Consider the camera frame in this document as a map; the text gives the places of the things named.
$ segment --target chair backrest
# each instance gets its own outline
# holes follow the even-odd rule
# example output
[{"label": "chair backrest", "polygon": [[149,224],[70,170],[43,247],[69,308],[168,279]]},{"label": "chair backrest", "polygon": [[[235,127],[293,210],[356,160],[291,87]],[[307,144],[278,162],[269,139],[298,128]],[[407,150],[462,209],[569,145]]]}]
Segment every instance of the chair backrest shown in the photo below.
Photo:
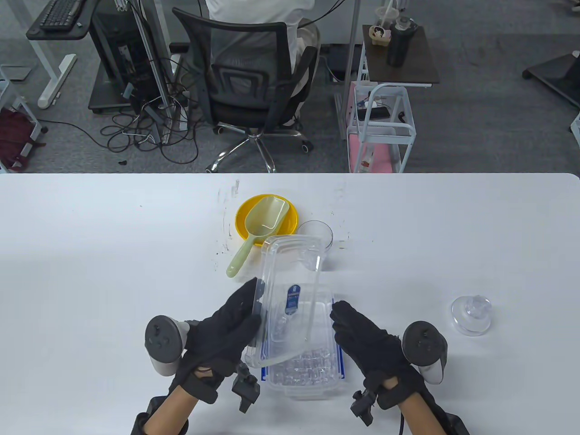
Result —
[{"label": "chair backrest", "polygon": [[292,77],[285,23],[230,24],[178,8],[173,13],[190,39],[186,67],[198,75],[194,79],[204,113],[204,105],[213,103],[270,109],[278,84]]}]

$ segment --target chair wheel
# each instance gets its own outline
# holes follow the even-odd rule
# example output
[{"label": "chair wheel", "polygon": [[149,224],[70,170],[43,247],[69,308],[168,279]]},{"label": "chair wheel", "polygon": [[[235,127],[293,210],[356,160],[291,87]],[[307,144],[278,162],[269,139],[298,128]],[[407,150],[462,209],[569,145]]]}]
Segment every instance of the chair wheel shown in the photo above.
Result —
[{"label": "chair wheel", "polygon": [[302,151],[304,151],[305,154],[308,154],[312,150],[314,150],[314,145],[312,145],[312,142],[309,140],[303,140],[302,141]]}]

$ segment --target yellow bowl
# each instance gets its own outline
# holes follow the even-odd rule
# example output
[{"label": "yellow bowl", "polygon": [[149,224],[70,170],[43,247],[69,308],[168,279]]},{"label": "yellow bowl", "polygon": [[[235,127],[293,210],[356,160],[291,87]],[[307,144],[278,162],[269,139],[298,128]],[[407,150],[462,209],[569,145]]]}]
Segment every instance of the yellow bowl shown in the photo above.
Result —
[{"label": "yellow bowl", "polygon": [[[298,212],[296,211],[296,207],[294,204],[288,201],[286,198],[282,198],[278,195],[272,194],[263,194],[257,195],[250,199],[248,199],[245,203],[243,203],[238,212],[235,214],[235,230],[238,231],[238,234],[241,238],[246,240],[248,238],[248,230],[246,230],[246,216],[250,213],[250,210],[254,208],[254,206],[264,197],[273,196],[276,198],[280,198],[281,200],[286,201],[290,205],[290,210],[286,214],[286,218],[282,222],[280,229],[278,230],[278,235],[286,235],[286,234],[294,234],[296,229],[298,228]],[[262,246],[262,242],[254,243],[254,246]]]}]

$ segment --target water bottle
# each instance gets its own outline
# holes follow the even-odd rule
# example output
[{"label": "water bottle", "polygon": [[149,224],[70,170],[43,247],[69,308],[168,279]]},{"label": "water bottle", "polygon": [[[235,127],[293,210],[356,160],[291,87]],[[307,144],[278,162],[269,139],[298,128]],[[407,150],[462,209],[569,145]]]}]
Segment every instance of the water bottle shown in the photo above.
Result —
[{"label": "water bottle", "polygon": [[403,65],[411,38],[419,26],[409,17],[400,16],[391,24],[391,42],[387,51],[387,64],[398,68]]}]

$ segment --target chair base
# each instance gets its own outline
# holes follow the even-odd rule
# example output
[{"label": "chair base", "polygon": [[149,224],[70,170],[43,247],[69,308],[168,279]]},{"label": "chair base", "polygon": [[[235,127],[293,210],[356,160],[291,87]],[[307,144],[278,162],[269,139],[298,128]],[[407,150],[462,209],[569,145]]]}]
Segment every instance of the chair base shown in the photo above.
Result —
[{"label": "chair base", "polygon": [[213,132],[216,134],[221,134],[224,131],[224,129],[232,130],[237,133],[242,133],[243,135],[245,135],[245,139],[237,144],[234,144],[226,148],[221,153],[219,153],[214,162],[210,166],[205,168],[205,171],[207,173],[216,173],[218,171],[219,165],[226,157],[228,157],[230,154],[233,154],[234,152],[236,152],[236,150],[238,150],[238,148],[248,143],[253,143],[258,148],[258,151],[260,151],[260,155],[262,156],[262,159],[264,160],[264,163],[266,165],[266,170],[270,173],[276,172],[276,165],[274,163],[274,160],[272,159],[272,156],[270,155],[268,148],[266,148],[264,142],[262,141],[262,139],[265,137],[297,137],[298,139],[302,140],[302,151],[304,151],[305,153],[309,153],[314,149],[312,142],[310,142],[308,138],[298,130],[281,128],[274,130],[273,132],[264,133],[256,129],[250,129],[248,131],[245,131],[234,125],[223,124],[220,122],[216,127],[214,127]]}]

